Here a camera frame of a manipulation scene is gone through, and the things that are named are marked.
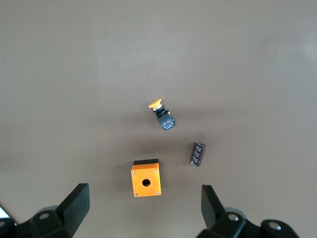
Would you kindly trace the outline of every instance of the gray surface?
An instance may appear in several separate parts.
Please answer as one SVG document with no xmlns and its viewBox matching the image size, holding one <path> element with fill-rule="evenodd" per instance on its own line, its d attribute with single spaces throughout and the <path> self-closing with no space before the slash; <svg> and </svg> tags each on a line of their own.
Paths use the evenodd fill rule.
<svg viewBox="0 0 317 238">
<path fill-rule="evenodd" d="M 202 184 L 317 233 L 317 1 L 0 2 L 0 202 L 18 222 L 88 182 L 75 237 L 195 237 Z M 163 98 L 177 126 L 160 129 Z M 192 143 L 207 145 L 200 168 Z M 159 158 L 162 196 L 133 197 Z"/>
</svg>

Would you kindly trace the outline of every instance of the screw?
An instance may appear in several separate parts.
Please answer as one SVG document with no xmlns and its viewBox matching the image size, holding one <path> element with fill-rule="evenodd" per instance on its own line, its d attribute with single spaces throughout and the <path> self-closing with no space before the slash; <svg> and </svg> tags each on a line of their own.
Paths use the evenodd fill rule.
<svg viewBox="0 0 317 238">
<path fill-rule="evenodd" d="M 234 222 L 237 222 L 239 220 L 238 216 L 233 214 L 233 213 L 229 214 L 228 217 L 229 217 L 230 220 L 232 220 Z"/>
<path fill-rule="evenodd" d="M 269 227 L 271 227 L 274 230 L 278 230 L 279 231 L 279 230 L 282 229 L 282 227 L 276 222 L 269 222 L 268 225 L 269 225 Z"/>
<path fill-rule="evenodd" d="M 40 220 L 44 220 L 46 219 L 47 217 L 49 217 L 50 215 L 48 213 L 43 213 L 42 215 L 40 215 Z"/>
</svg>

